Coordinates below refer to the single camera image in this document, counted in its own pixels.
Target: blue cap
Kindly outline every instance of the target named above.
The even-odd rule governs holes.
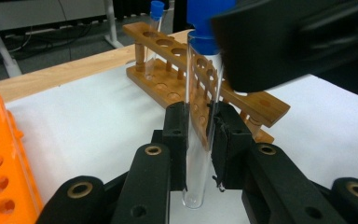
[[[164,10],[164,3],[160,1],[152,1],[150,5],[150,17],[154,21],[161,19],[162,11]]]
[[[203,55],[215,55],[218,47],[214,41],[210,18],[235,6],[236,0],[188,0],[187,22],[192,24],[194,41],[192,47]]]

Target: metal leg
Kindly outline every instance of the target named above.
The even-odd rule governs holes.
[[[0,36],[0,53],[4,59],[4,65],[7,70],[9,77],[17,77],[21,75],[21,70],[19,66],[17,65],[16,60],[12,59],[10,54],[7,51],[7,48],[2,41],[2,38]]]
[[[113,9],[112,0],[104,0],[107,21],[110,26],[109,35],[105,36],[105,40],[116,49],[124,47],[120,42],[117,41],[116,22],[115,22],[115,11]]]

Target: orange plastic test tube rack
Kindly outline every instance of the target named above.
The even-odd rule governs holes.
[[[0,97],[0,224],[35,223],[43,207],[22,136]]]

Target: glass test tube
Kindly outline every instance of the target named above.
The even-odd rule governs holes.
[[[203,204],[205,183],[211,164],[214,123],[223,74],[220,54],[202,55],[197,46],[214,42],[210,37],[187,36],[186,103],[189,106],[186,189],[183,203],[197,209]]]
[[[161,17],[162,11],[164,9],[164,3],[160,1],[152,1],[151,9],[150,9],[150,30],[148,32],[149,37],[154,38],[155,34],[152,32],[153,30],[159,31],[161,28]],[[146,48],[145,51],[145,78],[147,80],[153,79],[153,68],[154,61],[156,60],[156,52],[154,52],[150,48]]]

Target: test tube rack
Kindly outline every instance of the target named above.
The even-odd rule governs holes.
[[[135,40],[135,65],[127,68],[127,76],[150,95],[161,106],[166,108],[176,102],[184,101],[186,94],[185,71],[187,65],[187,45],[175,41],[172,37],[153,30],[144,22],[136,22],[123,26],[124,32]],[[154,61],[152,78],[145,78],[145,48],[156,52],[162,58]],[[212,90],[208,80],[215,77],[212,62],[199,57],[196,60],[196,74],[200,77],[199,91],[204,92],[203,102],[193,117],[199,118],[202,130],[206,129],[208,118],[208,91]],[[265,92],[237,94],[226,80],[222,83],[223,101],[234,105],[245,122],[256,142],[272,143],[274,138],[263,131],[264,125],[272,127],[289,110],[290,105]]]
[[[0,97],[0,223],[35,223],[43,208],[22,137]]]

